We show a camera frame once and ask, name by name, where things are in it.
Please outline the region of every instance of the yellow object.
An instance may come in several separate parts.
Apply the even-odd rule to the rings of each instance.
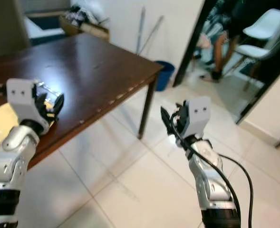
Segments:
[[[47,108],[52,108],[49,102],[45,102],[45,105]],[[7,137],[14,126],[18,126],[18,118],[10,104],[5,103],[0,106],[0,143]]]

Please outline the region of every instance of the blue trash bin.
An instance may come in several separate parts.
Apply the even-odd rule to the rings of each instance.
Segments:
[[[167,83],[169,82],[170,77],[174,73],[175,67],[172,64],[164,61],[156,61],[156,63],[161,64],[162,66],[164,66],[164,68],[160,72],[157,87],[155,90],[164,91],[167,86]]]

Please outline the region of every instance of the dark brown table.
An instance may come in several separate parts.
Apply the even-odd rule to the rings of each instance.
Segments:
[[[65,94],[59,121],[41,137],[29,168],[149,85],[138,133],[141,139],[161,69],[157,63],[88,34],[0,57],[0,83],[12,77],[40,79]],[[5,102],[0,97],[0,105]]]

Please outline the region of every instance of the robotic hand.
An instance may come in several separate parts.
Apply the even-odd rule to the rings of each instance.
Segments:
[[[203,130],[210,119],[210,99],[200,97],[177,104],[171,117],[161,107],[167,133],[176,137],[183,147],[189,167],[195,177],[199,205],[206,228],[240,228],[240,206],[236,194],[222,172],[222,160]]]
[[[47,94],[37,96],[38,86],[43,83],[9,79],[3,87],[19,126],[13,127],[0,143],[0,228],[17,227],[15,209],[28,163],[35,154],[39,137],[49,131],[64,103],[64,95],[57,94],[53,108],[47,109],[44,104]]]

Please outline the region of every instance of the person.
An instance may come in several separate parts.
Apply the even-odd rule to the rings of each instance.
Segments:
[[[218,37],[214,44],[213,57],[215,61],[215,68],[210,76],[201,76],[205,81],[220,82],[222,77],[223,67],[232,57],[236,45],[239,42],[239,36],[242,31],[254,24],[266,11],[272,8],[280,9],[280,0],[227,0],[223,9],[234,5],[232,8],[231,21],[227,25],[227,29]],[[222,46],[226,41],[229,41],[229,48],[222,57]]]

